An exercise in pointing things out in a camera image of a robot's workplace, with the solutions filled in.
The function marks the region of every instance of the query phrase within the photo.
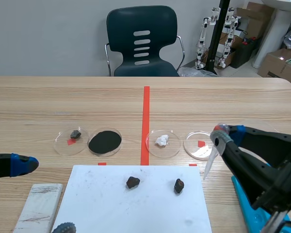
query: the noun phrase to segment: white sink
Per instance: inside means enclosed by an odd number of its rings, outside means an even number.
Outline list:
[[[262,2],[279,10],[291,11],[291,0],[262,0]]]
[[[291,0],[262,0],[265,5],[276,8],[276,16],[263,44],[259,49],[255,61],[252,63],[254,68],[259,69],[266,54],[279,49],[287,30],[291,24]]]

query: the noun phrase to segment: wooden table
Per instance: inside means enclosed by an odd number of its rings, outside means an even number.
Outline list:
[[[34,183],[66,185],[75,164],[139,165],[143,89],[150,86],[150,130],[171,129],[180,138],[192,131],[211,132],[219,122],[245,119],[268,122],[291,133],[291,84],[276,78],[118,78],[0,77],[0,153],[34,156],[40,167],[32,174],[0,178],[0,233],[13,231]],[[99,158],[88,149],[73,156],[55,152],[58,132],[82,126],[118,129],[121,150]],[[151,165],[187,166],[206,162],[183,148],[169,159],[150,155]],[[231,172],[217,158],[203,182],[213,233],[246,232]]]

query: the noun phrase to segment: small rock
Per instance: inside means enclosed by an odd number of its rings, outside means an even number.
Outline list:
[[[176,183],[175,183],[175,191],[177,193],[180,193],[184,188],[184,182],[180,179],[177,179],[176,180]]]
[[[60,224],[52,233],[76,233],[77,229],[72,222]]]
[[[80,136],[81,136],[81,132],[78,131],[78,130],[74,130],[74,131],[71,133],[70,138],[72,138],[72,139],[77,139],[77,138],[79,138]]]
[[[129,179],[127,180],[126,184],[128,188],[133,188],[136,185],[138,185],[140,183],[140,180],[138,178],[135,177],[129,177]]]

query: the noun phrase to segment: petri dish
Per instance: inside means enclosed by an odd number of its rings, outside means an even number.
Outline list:
[[[195,131],[185,136],[183,146],[193,158],[206,161],[210,156],[213,143],[210,139],[210,133]]]
[[[272,127],[270,124],[268,124],[265,121],[257,120],[257,119],[246,119],[240,123],[240,125],[244,125],[246,127],[255,128],[258,130],[263,130],[266,132],[273,132],[278,133],[278,131]]]
[[[122,146],[122,135],[116,129],[101,128],[89,136],[87,146],[94,155],[109,157],[120,150]]]
[[[160,147],[155,144],[156,140],[162,135],[168,135],[168,141],[166,146]],[[151,131],[145,140],[146,148],[148,151],[159,158],[170,158],[178,154],[181,147],[181,141],[173,131],[169,130],[155,130]]]
[[[77,139],[70,138],[74,130],[78,130],[81,133],[81,136]],[[70,128],[58,133],[53,147],[61,155],[75,155],[84,150],[87,140],[88,132],[86,130],[81,127]]]

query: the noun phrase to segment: black chair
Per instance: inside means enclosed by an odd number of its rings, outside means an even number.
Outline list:
[[[107,46],[123,54],[123,63],[114,76],[179,76],[184,47],[177,36],[177,15],[168,6],[138,6],[111,11],[107,17],[109,43],[105,45],[109,76],[111,68]],[[179,38],[182,61],[177,70],[160,58],[161,48],[174,44]]]

